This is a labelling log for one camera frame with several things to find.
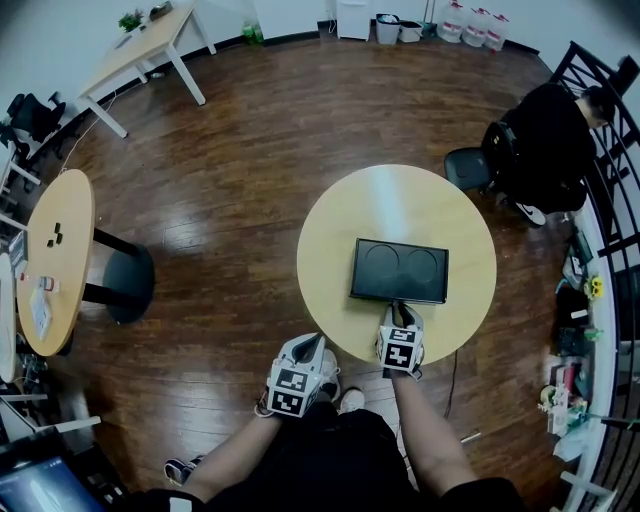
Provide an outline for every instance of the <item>black device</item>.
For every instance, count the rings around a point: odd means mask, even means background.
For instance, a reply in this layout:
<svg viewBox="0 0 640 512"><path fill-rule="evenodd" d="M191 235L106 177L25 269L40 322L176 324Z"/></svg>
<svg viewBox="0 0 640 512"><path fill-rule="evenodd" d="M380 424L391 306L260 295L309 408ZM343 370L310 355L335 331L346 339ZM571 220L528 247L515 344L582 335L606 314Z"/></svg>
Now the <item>black device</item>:
<svg viewBox="0 0 640 512"><path fill-rule="evenodd" d="M358 238L350 295L444 304L448 275L447 249Z"/></svg>
<svg viewBox="0 0 640 512"><path fill-rule="evenodd" d="M47 429L0 447L0 503L12 512L101 512L124 499L126 489L105 494L95 474Z"/></svg>

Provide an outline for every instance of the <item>paper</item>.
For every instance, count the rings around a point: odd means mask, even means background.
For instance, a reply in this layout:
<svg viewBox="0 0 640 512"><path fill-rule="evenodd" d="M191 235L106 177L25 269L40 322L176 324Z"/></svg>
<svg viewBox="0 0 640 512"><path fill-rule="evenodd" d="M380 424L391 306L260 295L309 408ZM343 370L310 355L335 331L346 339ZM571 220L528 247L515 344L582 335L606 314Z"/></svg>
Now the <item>paper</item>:
<svg viewBox="0 0 640 512"><path fill-rule="evenodd" d="M36 327L36 333L38 334L38 338L43 340L47 337L49 325L51 324L51 310L49 309L47 298L42 288L33 290L29 305L31 306L31 317Z"/></svg>

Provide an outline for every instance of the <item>black cable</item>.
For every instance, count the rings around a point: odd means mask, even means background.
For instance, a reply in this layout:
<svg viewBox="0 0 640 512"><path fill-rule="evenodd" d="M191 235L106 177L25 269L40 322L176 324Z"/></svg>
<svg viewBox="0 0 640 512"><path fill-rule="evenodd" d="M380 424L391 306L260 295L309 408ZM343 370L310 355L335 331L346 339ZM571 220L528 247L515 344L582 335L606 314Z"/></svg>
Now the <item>black cable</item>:
<svg viewBox="0 0 640 512"><path fill-rule="evenodd" d="M451 403L453 402L453 390L456 387L456 372L458 371L458 351L453 359L453 372L451 373L451 390L449 391L449 400L447 401L447 409L444 412L444 419L449 419L449 413L451 412Z"/></svg>

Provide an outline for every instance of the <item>white cabinet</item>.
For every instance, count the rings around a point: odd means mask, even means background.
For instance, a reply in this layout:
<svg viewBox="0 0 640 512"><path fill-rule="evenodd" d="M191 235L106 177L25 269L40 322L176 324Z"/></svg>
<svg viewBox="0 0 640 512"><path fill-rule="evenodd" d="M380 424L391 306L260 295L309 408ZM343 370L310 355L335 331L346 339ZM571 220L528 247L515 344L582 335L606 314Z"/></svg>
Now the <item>white cabinet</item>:
<svg viewBox="0 0 640 512"><path fill-rule="evenodd" d="M338 37L369 40L371 14L368 0L336 0Z"/></svg>

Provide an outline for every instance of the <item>metal railing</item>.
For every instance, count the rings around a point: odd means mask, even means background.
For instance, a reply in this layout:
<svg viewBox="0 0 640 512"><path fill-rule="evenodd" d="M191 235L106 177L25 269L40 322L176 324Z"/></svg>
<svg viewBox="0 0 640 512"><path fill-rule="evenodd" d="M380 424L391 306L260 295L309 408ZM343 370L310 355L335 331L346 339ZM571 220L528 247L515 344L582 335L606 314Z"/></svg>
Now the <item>metal railing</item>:
<svg viewBox="0 0 640 512"><path fill-rule="evenodd" d="M630 350L624 367L616 358L609 416L627 419L640 417L640 386L634 381L634 361L640 358L640 353L635 353L635 340L640 334L640 307L636 311L640 287L635 284L636 280L640 282L640 178L632 161L635 156L640 162L640 130L621 97L637 75L638 67L630 57L614 70L572 42L551 78L576 97L587 87L601 86L616 108L614 122L594 133L598 156L595 168L585 176L585 185L605 245L598 256L606 258L612 276L616 349L620 354L628 344ZM592 481L618 490L612 510L627 510L640 502L639 467L640 436L635 431L607 427ZM585 498L580 510L594 507L595 500Z"/></svg>

